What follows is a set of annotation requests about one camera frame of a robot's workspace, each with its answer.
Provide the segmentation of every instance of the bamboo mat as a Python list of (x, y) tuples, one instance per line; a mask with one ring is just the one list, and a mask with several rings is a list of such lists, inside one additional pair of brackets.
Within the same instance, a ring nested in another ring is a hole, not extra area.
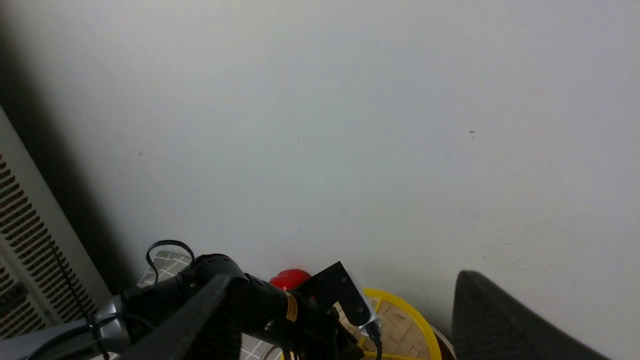
[[(369, 300), (374, 309), (380, 301), (375, 298), (370, 298)], [(358, 344), (361, 345), (362, 349), (375, 352), (376, 346), (373, 341), (360, 334), (360, 330), (347, 321), (340, 304), (336, 303), (335, 308), (340, 314), (340, 322), (358, 340)], [(378, 309), (378, 317), (382, 323), (382, 352), (384, 354), (430, 360), (429, 347), (424, 335), (407, 313), (390, 302), (383, 300)]]

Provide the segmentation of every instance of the white radiator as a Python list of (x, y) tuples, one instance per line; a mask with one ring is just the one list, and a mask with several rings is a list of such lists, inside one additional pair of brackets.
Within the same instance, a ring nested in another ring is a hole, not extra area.
[(0, 340), (77, 320), (111, 297), (33, 160), (0, 108)]

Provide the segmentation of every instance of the gray tiled surface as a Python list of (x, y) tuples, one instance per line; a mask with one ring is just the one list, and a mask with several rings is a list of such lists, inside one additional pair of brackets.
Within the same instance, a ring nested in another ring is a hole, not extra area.
[[(153, 258), (154, 265), (158, 269), (158, 281), (169, 279), (175, 274), (179, 273), (185, 266), (189, 265), (188, 256), (182, 256), (168, 251), (158, 251)], [(154, 283), (156, 275), (151, 268), (149, 268), (146, 274), (138, 282), (138, 286), (147, 286)], [(271, 344), (265, 343), (258, 339), (252, 338), (249, 335), (242, 335), (242, 351), (240, 353), (239, 360), (257, 360), (260, 356), (271, 347)], [(275, 360), (280, 357), (282, 351), (280, 349), (274, 350), (268, 357), (269, 360)]]

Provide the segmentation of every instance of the screw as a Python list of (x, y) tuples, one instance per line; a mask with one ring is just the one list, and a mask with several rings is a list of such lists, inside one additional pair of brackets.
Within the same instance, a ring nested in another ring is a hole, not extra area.
[(269, 331), (272, 328), (273, 323), (274, 323), (273, 319), (267, 321), (267, 324), (264, 326), (264, 330)]

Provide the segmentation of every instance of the yellow label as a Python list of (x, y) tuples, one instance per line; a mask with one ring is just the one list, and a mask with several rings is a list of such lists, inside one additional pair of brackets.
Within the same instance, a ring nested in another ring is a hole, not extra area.
[(290, 293), (286, 291), (284, 293), (287, 294), (287, 320), (296, 322), (298, 318), (298, 301)]

